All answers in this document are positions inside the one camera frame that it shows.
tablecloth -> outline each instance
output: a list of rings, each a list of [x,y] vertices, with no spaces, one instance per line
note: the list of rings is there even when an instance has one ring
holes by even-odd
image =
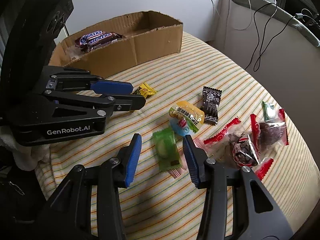
[[[100,136],[52,144],[51,163],[39,163],[36,175],[48,198],[76,164],[92,167],[117,155],[129,145],[134,133],[142,135],[142,150],[133,183],[119,189],[122,217],[128,239],[196,239],[205,190],[191,183],[186,171],[174,179],[160,172],[152,133],[169,126],[168,110],[181,100],[200,106],[203,86],[222,90],[219,122],[204,124],[200,138],[217,133],[235,116],[249,128],[251,113],[262,118],[261,101],[278,103],[252,76],[218,50],[188,33],[183,33],[182,49],[137,65],[108,79],[131,82],[135,88],[146,82],[158,93],[134,113],[111,116]],[[82,94],[92,95],[92,91]],[[312,155],[299,131],[286,116],[289,146],[276,147],[275,158],[263,183],[276,200],[295,232],[305,222],[320,197],[320,176]],[[181,138],[177,141],[182,147]],[[227,229],[232,232],[232,199],[228,191]],[[92,233],[97,234],[96,188],[92,191]]]

white cloth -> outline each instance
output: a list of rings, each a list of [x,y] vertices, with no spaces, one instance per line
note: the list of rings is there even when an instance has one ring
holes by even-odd
[[[9,126],[0,127],[0,145],[13,154],[14,161],[19,169],[32,171],[38,161],[49,162],[50,144],[26,147],[16,142]]]

cable connector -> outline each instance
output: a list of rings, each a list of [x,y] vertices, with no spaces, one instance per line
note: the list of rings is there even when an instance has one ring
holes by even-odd
[[[303,14],[302,13],[296,13],[296,15],[294,17],[296,19],[302,19],[303,18]]]

black candy wrapper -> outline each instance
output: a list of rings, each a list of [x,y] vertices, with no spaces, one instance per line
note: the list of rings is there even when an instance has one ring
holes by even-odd
[[[221,94],[221,90],[203,87],[201,110],[204,111],[204,122],[214,125],[218,123],[218,106],[220,104]]]

yellow candy wrapper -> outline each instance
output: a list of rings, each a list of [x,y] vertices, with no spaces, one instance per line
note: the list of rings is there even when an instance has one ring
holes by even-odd
[[[147,98],[147,96],[152,96],[157,93],[156,90],[154,90],[152,87],[150,87],[147,83],[143,82],[138,89],[133,92],[133,95],[142,95],[144,98]]]
[[[204,122],[204,112],[187,101],[172,105],[169,116],[172,129],[181,136],[194,135]]]

